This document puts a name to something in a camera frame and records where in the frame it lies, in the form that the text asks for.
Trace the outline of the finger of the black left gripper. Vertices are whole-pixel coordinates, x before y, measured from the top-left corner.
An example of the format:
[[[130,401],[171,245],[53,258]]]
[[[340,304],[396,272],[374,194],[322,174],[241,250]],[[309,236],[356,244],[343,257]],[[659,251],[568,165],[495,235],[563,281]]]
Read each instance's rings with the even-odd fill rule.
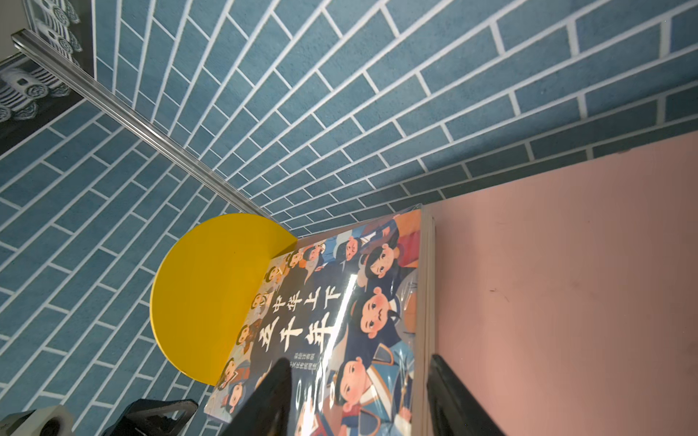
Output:
[[[197,409],[198,403],[193,400],[137,400],[128,405],[118,420],[102,434],[177,436],[183,432]]]

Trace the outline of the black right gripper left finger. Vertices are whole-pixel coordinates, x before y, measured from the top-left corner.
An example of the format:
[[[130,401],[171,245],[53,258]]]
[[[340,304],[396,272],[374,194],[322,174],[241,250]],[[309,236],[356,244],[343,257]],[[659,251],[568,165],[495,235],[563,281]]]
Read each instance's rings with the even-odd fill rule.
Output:
[[[287,435],[292,388],[290,362],[286,358],[281,358],[220,434],[223,436]]]

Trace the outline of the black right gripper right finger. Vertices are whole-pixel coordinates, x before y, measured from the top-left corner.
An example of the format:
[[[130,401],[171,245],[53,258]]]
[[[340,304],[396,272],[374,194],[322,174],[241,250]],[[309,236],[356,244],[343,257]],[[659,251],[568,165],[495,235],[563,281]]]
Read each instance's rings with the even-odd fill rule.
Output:
[[[439,354],[432,355],[426,388],[434,435],[505,435]]]

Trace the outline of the colourful cartoon history book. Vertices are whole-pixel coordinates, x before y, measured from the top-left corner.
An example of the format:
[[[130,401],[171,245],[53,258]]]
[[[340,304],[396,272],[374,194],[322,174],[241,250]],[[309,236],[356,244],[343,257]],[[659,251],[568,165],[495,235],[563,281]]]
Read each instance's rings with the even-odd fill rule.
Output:
[[[412,206],[274,258],[205,413],[230,423],[284,358],[292,434],[411,434],[421,228]]]

